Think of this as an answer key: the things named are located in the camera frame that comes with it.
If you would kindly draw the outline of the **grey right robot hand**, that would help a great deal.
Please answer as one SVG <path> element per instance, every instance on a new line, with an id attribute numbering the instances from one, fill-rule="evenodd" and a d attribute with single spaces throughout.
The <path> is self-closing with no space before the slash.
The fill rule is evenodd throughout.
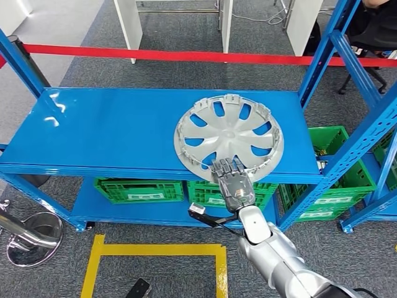
<path id="1" fill-rule="evenodd" d="M 213 160 L 211 174 L 229 212 L 234 214 L 256 202 L 251 181 L 238 157 Z"/>

